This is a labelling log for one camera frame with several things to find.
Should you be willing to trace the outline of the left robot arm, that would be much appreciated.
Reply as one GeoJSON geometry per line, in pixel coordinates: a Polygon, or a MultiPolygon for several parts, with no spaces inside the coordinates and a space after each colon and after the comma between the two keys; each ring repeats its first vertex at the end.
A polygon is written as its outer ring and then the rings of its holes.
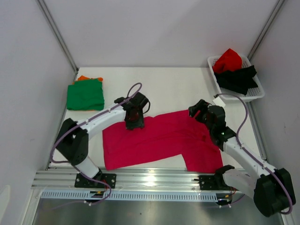
{"type": "Polygon", "coordinates": [[[120,97],[111,107],[101,110],[90,118],[81,121],[66,119],[54,148],[75,169],[84,174],[85,182],[90,187],[98,187],[102,176],[100,169],[88,156],[89,141],[106,128],[119,122],[125,122],[127,130],[144,128],[143,108],[150,105],[150,101],[138,92],[133,97],[120,97]]]}

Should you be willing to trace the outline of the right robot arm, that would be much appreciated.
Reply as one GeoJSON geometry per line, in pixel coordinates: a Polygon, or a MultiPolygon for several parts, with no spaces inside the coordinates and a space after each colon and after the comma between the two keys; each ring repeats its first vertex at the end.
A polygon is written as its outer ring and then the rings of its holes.
{"type": "Polygon", "coordinates": [[[215,146],[235,159],[245,170],[240,172],[231,165],[220,168],[214,184],[219,189],[233,187],[253,199],[257,209],[266,217],[276,213],[291,214],[296,204],[290,173],[277,169],[248,150],[225,121],[225,110],[201,99],[188,109],[189,116],[207,128],[215,146]]]}

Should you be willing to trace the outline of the pink t shirt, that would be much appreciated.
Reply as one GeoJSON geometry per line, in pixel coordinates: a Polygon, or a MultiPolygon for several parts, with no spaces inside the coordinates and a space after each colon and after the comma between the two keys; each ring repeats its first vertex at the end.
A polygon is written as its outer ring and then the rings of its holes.
{"type": "Polygon", "coordinates": [[[118,122],[103,131],[105,167],[114,170],[182,155],[188,171],[214,173],[223,166],[220,149],[206,126],[177,111],[144,119],[145,127],[128,130],[118,122]]]}

